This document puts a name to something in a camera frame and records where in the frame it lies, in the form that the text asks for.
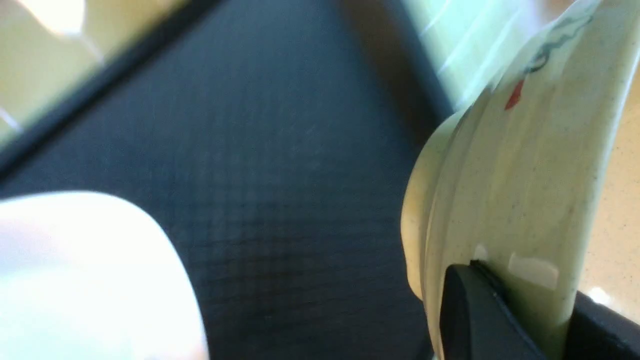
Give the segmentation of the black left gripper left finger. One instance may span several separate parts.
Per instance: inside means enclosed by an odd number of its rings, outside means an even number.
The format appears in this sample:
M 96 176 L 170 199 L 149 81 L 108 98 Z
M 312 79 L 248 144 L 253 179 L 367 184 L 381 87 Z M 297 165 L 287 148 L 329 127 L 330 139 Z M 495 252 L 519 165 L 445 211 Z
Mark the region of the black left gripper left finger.
M 506 301 L 498 276 L 482 262 L 445 271 L 439 333 L 444 360 L 544 360 Z

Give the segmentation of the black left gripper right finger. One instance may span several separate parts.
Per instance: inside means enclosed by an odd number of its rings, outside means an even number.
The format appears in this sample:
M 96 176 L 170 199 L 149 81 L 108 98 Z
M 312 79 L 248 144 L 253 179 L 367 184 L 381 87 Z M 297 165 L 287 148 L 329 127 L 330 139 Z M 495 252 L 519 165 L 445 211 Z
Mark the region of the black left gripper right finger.
M 566 360 L 638 360 L 640 326 L 578 292 L 566 338 Z

